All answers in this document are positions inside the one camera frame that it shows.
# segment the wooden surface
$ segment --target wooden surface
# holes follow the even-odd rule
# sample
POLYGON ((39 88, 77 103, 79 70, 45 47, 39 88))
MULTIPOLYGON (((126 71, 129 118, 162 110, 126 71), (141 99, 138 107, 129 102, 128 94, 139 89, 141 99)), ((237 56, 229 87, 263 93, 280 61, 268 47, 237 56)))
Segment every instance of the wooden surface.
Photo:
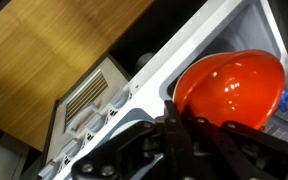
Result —
POLYGON ((43 150, 53 103, 153 0, 12 0, 0 12, 0 129, 43 150))

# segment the blue object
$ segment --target blue object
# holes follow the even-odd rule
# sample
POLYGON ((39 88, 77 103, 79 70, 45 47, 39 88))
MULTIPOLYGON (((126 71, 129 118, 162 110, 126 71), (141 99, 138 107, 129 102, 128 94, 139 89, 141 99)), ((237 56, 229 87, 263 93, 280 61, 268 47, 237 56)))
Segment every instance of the blue object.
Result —
POLYGON ((282 92, 281 100, 278 103, 278 108, 281 110, 281 112, 287 112, 287 107, 286 107, 287 101, 288 101, 288 94, 287 94, 287 90, 284 89, 282 92))

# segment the wooden panel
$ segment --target wooden panel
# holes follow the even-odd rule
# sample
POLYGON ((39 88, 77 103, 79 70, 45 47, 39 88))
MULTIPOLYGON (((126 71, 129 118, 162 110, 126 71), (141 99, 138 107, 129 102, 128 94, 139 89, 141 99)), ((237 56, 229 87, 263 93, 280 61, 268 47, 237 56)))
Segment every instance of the wooden panel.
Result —
POLYGON ((54 101, 152 1, 11 1, 0 12, 0 129, 42 150, 54 101))

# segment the vent grille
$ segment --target vent grille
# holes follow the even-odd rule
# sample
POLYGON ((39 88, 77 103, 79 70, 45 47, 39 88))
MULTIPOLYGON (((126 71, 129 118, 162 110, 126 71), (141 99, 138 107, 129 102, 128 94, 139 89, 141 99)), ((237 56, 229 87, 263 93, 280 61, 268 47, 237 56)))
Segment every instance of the vent grille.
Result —
POLYGON ((66 126, 87 104, 97 99, 106 89, 108 84, 101 71, 98 71, 82 90, 66 106, 66 126))

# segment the screw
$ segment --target screw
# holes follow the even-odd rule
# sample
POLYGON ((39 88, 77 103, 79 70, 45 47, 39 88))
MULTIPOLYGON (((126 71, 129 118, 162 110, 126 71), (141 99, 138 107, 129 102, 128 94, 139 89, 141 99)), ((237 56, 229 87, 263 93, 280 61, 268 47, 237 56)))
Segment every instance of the screw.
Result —
POLYGON ((199 123, 205 123, 205 120, 202 119, 202 118, 197 118, 197 122, 199 122, 199 123))
POLYGON ((114 174, 114 167, 113 166, 104 166, 102 168, 102 175, 103 176, 111 176, 114 174))
POLYGON ((229 127, 229 128, 235 128, 236 126, 235 126, 235 124, 233 124, 233 123, 227 123, 227 127, 229 127))
POLYGON ((184 177, 183 180, 195 180, 195 179, 192 178, 192 177, 187 176, 187 177, 184 177))
POLYGON ((92 172, 93 171, 93 166, 92 166, 92 164, 90 164, 90 163, 87 163, 87 164, 84 164, 83 166, 82 166, 82 172, 83 173, 89 173, 89 172, 92 172))
POLYGON ((150 128, 150 127, 152 127, 152 125, 149 122, 144 122, 144 127, 145 128, 150 128))

